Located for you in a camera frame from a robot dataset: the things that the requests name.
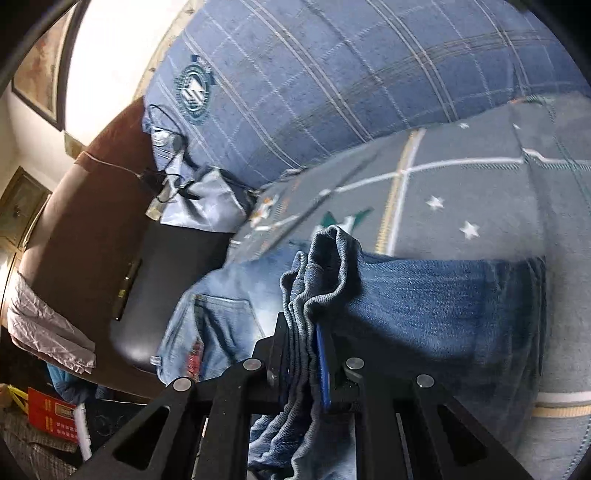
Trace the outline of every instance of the metal screw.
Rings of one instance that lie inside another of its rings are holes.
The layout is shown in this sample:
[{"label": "metal screw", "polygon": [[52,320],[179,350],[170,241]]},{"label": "metal screw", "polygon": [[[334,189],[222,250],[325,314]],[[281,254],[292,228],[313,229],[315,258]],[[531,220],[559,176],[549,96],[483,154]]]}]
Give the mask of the metal screw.
[{"label": "metal screw", "polygon": [[186,392],[191,388],[192,382],[188,378],[177,378],[173,383],[173,388],[177,392]]},{"label": "metal screw", "polygon": [[254,372],[255,370],[258,370],[260,367],[262,367],[262,362],[258,358],[249,358],[248,360],[244,360],[242,366],[245,370]]},{"label": "metal screw", "polygon": [[359,370],[360,368],[363,368],[365,362],[356,356],[352,356],[347,359],[345,365],[347,365],[347,368],[350,370]]},{"label": "metal screw", "polygon": [[421,388],[431,388],[435,385],[435,380],[431,375],[421,374],[417,377],[417,384]]}]

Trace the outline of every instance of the wooden cabinet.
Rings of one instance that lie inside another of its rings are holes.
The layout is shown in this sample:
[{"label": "wooden cabinet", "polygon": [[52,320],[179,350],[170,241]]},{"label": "wooden cabinet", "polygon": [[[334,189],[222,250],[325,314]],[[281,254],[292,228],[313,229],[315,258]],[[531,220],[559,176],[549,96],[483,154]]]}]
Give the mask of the wooden cabinet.
[{"label": "wooden cabinet", "polygon": [[50,192],[21,167],[0,199],[0,316],[6,326],[8,286],[18,271],[26,241]]}]

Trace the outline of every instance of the jeans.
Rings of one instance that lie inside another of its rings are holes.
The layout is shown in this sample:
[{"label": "jeans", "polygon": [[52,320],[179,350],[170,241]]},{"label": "jeans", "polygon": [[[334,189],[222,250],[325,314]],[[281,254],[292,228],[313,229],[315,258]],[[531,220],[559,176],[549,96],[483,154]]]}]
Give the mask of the jeans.
[{"label": "jeans", "polygon": [[[514,447],[541,372],[543,260],[394,260],[363,254],[337,226],[317,233],[308,254],[301,247],[292,243],[207,275],[179,302],[155,359],[166,383],[191,370],[198,380],[215,377],[249,357],[255,342],[272,334],[277,312],[285,313],[288,403],[255,423],[251,468],[350,478],[350,419],[322,414],[318,321],[354,338],[366,365],[384,375],[431,374]],[[337,440],[320,440],[334,432]]]}]

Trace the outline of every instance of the gray blanket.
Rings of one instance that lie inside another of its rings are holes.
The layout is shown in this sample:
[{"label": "gray blanket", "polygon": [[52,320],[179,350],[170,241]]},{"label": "gray blanket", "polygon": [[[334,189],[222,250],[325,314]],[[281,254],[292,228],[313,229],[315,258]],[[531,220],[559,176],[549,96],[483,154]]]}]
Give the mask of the gray blanket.
[{"label": "gray blanket", "polygon": [[550,334],[517,457],[537,479],[566,478],[591,440],[590,160],[591,100],[579,94],[400,132],[274,183],[228,261],[333,224],[402,258],[545,256]]}]

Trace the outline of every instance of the checkered fabric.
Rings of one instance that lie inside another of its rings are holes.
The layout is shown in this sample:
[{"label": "checkered fabric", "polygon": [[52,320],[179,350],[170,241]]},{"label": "checkered fabric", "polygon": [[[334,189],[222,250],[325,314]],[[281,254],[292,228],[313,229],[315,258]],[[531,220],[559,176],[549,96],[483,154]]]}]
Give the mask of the checkered fabric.
[{"label": "checkered fabric", "polygon": [[[212,78],[187,74],[196,57]],[[186,176],[210,164],[258,187],[373,138],[574,90],[591,92],[556,37],[504,0],[209,0],[155,73],[144,129],[187,137]],[[164,168],[170,149],[154,153]]]},{"label": "checkered fabric", "polygon": [[31,480],[66,480],[76,471],[46,449],[74,452],[76,444],[37,430],[20,412],[0,410],[0,434],[18,465]]}]

